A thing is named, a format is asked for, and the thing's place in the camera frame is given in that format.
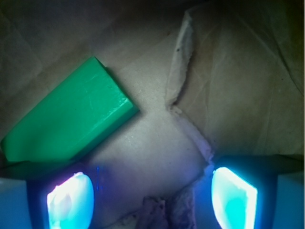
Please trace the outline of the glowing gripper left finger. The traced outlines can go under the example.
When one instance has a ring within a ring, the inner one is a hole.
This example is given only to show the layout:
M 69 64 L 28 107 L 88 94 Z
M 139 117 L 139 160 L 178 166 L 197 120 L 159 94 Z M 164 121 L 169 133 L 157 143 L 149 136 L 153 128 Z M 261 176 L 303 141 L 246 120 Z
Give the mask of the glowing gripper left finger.
M 88 229 L 94 187 L 82 163 L 7 162 L 0 166 L 2 229 Z

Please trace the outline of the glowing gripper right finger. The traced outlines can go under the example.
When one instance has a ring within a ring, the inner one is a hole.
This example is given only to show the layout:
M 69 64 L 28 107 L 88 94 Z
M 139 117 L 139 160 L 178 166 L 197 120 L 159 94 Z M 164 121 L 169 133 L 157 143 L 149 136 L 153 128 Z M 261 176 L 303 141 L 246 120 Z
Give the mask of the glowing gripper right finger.
M 212 205 L 223 229 L 303 229 L 303 156 L 223 156 L 212 174 Z

